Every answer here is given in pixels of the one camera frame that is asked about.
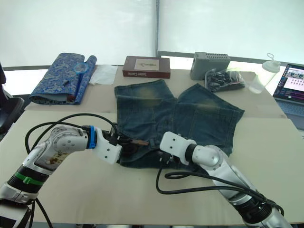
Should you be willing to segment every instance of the gray device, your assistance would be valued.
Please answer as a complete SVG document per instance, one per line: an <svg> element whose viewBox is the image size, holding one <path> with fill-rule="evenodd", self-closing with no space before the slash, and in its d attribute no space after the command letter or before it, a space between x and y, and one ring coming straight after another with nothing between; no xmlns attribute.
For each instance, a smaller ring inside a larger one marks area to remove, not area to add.
<svg viewBox="0 0 304 228"><path fill-rule="evenodd" d="M304 130L304 66L288 64L273 97L296 128Z"/></svg>
<svg viewBox="0 0 304 228"><path fill-rule="evenodd" d="M195 52L190 71L192 80L204 80L207 71L216 69L224 70L230 63L230 57L227 54L214 54L206 52Z"/></svg>

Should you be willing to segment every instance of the jeans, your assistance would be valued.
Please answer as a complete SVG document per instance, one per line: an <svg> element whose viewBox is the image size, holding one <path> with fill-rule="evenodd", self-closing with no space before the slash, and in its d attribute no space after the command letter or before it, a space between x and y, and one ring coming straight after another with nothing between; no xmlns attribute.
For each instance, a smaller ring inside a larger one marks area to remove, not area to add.
<svg viewBox="0 0 304 228"><path fill-rule="evenodd" d="M117 86L117 123L119 131L133 139L148 141L134 154L121 156L122 166L159 168L157 152L162 136L171 131L193 139L198 145L215 145L227 155L232 153L234 129L241 110L196 84L175 98L164 80ZM167 167L193 169L180 162Z"/></svg>

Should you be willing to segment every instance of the blue ring joint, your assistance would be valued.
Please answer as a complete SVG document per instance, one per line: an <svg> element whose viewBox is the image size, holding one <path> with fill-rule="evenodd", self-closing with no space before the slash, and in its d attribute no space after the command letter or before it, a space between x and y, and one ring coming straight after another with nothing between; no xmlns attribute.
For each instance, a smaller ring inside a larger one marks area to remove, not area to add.
<svg viewBox="0 0 304 228"><path fill-rule="evenodd" d="M90 126L90 135L91 135L91 137L90 137L91 140L90 140L89 148L88 149L94 149L96 147L94 126Z"/></svg>

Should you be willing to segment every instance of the white tissue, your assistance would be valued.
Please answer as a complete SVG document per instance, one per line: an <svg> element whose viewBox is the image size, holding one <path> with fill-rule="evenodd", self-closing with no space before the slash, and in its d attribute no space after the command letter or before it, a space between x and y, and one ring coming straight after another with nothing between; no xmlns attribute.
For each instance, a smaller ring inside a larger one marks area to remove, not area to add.
<svg viewBox="0 0 304 228"><path fill-rule="evenodd" d="M112 85L115 80L117 66L97 65L95 72L91 76L90 84Z"/></svg>

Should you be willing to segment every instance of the laptop keyboard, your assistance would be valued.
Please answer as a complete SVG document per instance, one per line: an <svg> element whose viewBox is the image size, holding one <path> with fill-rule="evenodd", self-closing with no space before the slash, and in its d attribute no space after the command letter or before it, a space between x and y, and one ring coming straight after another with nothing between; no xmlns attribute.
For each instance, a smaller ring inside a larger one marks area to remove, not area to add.
<svg viewBox="0 0 304 228"><path fill-rule="evenodd" d="M279 101L277 103L284 113L304 116L304 106Z"/></svg>

